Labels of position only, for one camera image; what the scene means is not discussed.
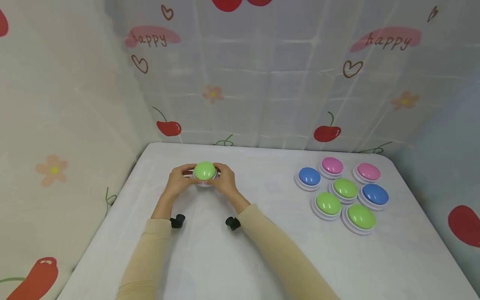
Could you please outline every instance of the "fingers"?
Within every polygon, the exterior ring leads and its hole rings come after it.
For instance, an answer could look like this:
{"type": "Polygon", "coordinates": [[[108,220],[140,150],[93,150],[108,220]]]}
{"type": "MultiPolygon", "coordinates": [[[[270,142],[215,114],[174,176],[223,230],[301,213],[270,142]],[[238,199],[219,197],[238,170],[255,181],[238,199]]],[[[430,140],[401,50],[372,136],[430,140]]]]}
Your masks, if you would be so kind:
{"type": "Polygon", "coordinates": [[[202,183],[202,181],[200,179],[197,179],[197,178],[193,178],[193,177],[190,177],[188,178],[187,177],[187,180],[188,180],[188,184],[199,184],[199,183],[202,183]]]}
{"type": "Polygon", "coordinates": [[[197,164],[186,164],[186,165],[182,165],[180,167],[176,167],[175,169],[178,169],[183,173],[183,172],[188,171],[188,170],[193,170],[193,168],[195,168],[196,165],[197,164]]]}
{"type": "Polygon", "coordinates": [[[208,184],[208,185],[213,185],[215,186],[215,183],[217,182],[218,178],[215,178],[215,179],[209,179],[209,180],[206,180],[205,183],[208,184]]]}
{"type": "Polygon", "coordinates": [[[213,163],[213,165],[220,170],[220,172],[230,169],[227,165],[221,163],[213,163]]]}

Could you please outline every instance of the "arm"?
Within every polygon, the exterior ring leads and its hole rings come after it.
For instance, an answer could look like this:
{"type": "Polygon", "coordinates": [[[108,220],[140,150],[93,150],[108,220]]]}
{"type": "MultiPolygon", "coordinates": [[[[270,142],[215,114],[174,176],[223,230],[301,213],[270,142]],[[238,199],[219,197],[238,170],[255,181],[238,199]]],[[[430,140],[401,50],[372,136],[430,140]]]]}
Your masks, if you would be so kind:
{"type": "Polygon", "coordinates": [[[267,219],[257,205],[250,204],[237,190],[235,175],[226,165],[216,164],[221,175],[211,180],[239,214],[243,231],[255,243],[294,300],[339,300],[332,288],[288,235],[267,219]]]}
{"type": "Polygon", "coordinates": [[[165,255],[170,245],[172,207],[180,192],[200,181],[186,178],[195,164],[172,170],[151,219],[123,273],[116,300],[153,300],[161,279],[165,255]]]}

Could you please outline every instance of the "round push button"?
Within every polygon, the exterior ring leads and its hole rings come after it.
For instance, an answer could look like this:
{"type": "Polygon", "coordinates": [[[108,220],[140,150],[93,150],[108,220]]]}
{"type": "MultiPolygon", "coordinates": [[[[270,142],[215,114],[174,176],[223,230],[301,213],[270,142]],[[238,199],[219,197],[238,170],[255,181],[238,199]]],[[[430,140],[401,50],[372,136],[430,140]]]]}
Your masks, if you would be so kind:
{"type": "Polygon", "coordinates": [[[328,186],[328,189],[329,192],[337,196],[343,204],[352,204],[358,193],[357,186],[346,178],[336,179],[328,186]]]}
{"type": "Polygon", "coordinates": [[[385,209],[389,197],[381,186],[369,183],[362,186],[361,192],[358,194],[358,200],[371,210],[381,211],[385,209]]]}
{"type": "Polygon", "coordinates": [[[318,165],[318,171],[327,179],[342,177],[343,164],[335,157],[325,157],[318,165]]]}
{"type": "Polygon", "coordinates": [[[361,163],[352,171],[353,177],[356,181],[367,184],[367,183],[377,183],[380,179],[380,170],[368,163],[361,163]]]}
{"type": "Polygon", "coordinates": [[[377,224],[373,212],[361,204],[353,204],[344,208],[342,221],[350,231],[359,235],[370,234],[377,224]]]}
{"type": "Polygon", "coordinates": [[[302,168],[295,174],[295,182],[302,190],[313,192],[320,187],[320,173],[313,168],[302,168]]]}
{"type": "Polygon", "coordinates": [[[335,195],[323,192],[312,199],[312,210],[325,221],[336,220],[340,216],[342,204],[335,195]]]}
{"type": "MultiPolygon", "coordinates": [[[[217,171],[215,166],[209,161],[203,161],[198,163],[193,169],[193,177],[200,180],[209,180],[217,177],[217,171]]],[[[206,183],[197,184],[202,187],[210,186],[206,183]]]]}

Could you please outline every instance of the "black clip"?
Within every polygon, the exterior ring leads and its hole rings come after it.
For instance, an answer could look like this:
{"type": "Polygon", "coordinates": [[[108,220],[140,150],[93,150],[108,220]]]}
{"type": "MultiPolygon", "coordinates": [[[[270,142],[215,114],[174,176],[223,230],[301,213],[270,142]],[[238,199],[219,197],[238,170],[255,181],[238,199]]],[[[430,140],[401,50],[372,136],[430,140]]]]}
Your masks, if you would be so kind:
{"type": "Polygon", "coordinates": [[[182,228],[183,222],[185,222],[185,216],[177,215],[175,219],[170,218],[170,222],[172,222],[172,228],[182,228]]]}
{"type": "Polygon", "coordinates": [[[229,216],[228,219],[225,221],[225,224],[230,228],[230,230],[234,231],[238,227],[241,226],[240,221],[237,218],[229,216]]]}

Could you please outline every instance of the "beige sleeve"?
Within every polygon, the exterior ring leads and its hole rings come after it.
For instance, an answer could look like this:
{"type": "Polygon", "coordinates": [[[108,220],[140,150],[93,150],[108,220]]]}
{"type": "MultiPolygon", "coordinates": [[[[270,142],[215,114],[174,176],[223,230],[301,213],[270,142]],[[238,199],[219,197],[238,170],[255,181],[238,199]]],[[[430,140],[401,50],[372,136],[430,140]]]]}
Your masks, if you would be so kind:
{"type": "Polygon", "coordinates": [[[147,220],[145,230],[123,273],[116,300],[155,299],[171,230],[170,220],[147,220]]]}
{"type": "Polygon", "coordinates": [[[237,216],[293,300],[339,300],[328,283],[286,233],[267,219],[257,205],[237,216]]]}

